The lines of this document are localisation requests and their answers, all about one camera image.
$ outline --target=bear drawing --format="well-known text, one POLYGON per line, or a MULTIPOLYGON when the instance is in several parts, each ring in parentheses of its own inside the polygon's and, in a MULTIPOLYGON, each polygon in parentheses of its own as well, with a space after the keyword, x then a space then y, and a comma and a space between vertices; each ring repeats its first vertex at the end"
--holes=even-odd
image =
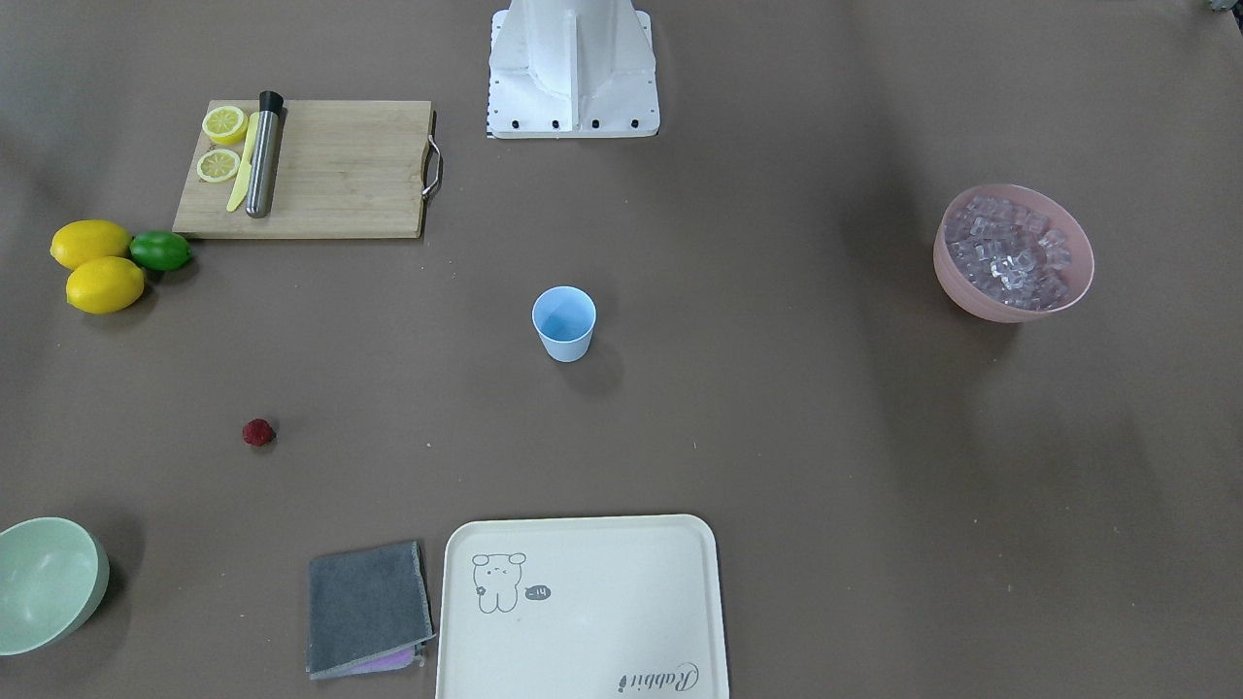
POLYGON ((526 561, 526 553, 480 553, 471 558, 479 611, 485 614, 512 612, 518 606, 518 581, 526 561))

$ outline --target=red berry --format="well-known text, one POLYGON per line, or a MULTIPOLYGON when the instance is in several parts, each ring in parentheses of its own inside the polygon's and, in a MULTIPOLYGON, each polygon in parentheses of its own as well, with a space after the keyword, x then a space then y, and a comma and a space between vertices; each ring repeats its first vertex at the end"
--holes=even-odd
POLYGON ((272 425, 267 424, 267 420, 262 418, 255 418, 246 423, 246 427, 241 428, 241 439, 251 447, 262 447, 276 437, 276 430, 272 425))

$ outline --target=cutting board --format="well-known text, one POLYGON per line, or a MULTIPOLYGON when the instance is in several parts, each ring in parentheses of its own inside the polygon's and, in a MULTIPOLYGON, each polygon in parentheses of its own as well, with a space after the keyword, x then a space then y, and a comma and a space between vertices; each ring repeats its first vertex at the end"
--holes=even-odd
MULTIPOLYGON (((254 100, 213 100, 208 109, 254 100)), ((216 146, 199 131, 173 230, 186 238, 419 238, 431 102, 288 100, 266 218, 225 204, 234 180, 206 183, 195 163, 216 146)))

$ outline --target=gray cloth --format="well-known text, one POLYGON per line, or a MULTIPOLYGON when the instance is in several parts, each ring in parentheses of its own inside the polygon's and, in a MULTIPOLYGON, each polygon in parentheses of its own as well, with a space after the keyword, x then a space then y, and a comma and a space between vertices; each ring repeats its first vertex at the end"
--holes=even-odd
POLYGON ((307 577, 311 679, 399 669, 421 659, 434 633, 418 542, 321 556, 307 577))

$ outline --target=mint green bowl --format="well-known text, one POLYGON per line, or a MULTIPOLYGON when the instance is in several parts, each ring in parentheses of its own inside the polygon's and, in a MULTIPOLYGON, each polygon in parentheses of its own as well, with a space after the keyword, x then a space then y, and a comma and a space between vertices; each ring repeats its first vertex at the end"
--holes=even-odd
POLYGON ((70 520, 39 517, 0 532, 0 655, 73 633, 103 598, 108 557, 70 520))

